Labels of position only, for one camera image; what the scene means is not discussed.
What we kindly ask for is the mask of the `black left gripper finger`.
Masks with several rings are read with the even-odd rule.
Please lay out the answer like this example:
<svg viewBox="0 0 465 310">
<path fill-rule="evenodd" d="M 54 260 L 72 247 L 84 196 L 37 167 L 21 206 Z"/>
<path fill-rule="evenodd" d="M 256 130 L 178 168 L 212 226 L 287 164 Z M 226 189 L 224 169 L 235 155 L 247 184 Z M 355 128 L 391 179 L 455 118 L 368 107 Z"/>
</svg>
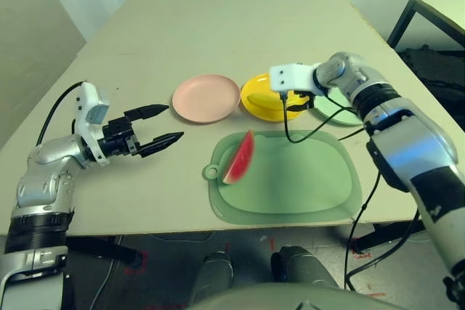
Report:
<svg viewBox="0 0 465 310">
<path fill-rule="evenodd" d="M 166 148 L 170 147 L 175 142 L 177 142 L 183 135 L 184 133 L 182 131 L 179 131 L 158 136 L 147 144 L 138 145 L 137 154 L 140 155 L 142 158 L 145 158 L 152 154 L 165 150 Z"/>
<path fill-rule="evenodd" d="M 137 107 L 132 110 L 125 111 L 124 120 L 126 123 L 131 123 L 132 121 L 136 121 L 139 119 L 145 120 L 148 118 L 155 117 L 168 109 L 168 105 L 145 105 L 142 107 Z"/>
</svg>

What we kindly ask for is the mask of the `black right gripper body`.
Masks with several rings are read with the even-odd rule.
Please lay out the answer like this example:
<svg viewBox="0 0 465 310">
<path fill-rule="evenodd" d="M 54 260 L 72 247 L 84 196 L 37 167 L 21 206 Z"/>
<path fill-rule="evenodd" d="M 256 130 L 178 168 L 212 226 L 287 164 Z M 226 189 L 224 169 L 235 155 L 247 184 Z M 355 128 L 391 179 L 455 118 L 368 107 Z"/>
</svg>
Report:
<svg viewBox="0 0 465 310">
<path fill-rule="evenodd" d="M 293 90 L 293 93 L 299 97 L 299 105 L 313 105 L 316 95 L 311 91 Z"/>
</svg>

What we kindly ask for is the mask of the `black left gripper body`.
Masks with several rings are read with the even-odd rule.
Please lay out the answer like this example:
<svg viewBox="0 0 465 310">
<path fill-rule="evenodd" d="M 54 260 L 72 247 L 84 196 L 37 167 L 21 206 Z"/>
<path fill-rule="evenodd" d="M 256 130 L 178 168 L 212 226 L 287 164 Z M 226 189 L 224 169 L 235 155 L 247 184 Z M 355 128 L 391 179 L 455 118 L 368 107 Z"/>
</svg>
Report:
<svg viewBox="0 0 465 310">
<path fill-rule="evenodd" d="M 139 150 L 132 122 L 126 116 L 108 121 L 98 144 L 105 156 L 136 155 Z"/>
</svg>

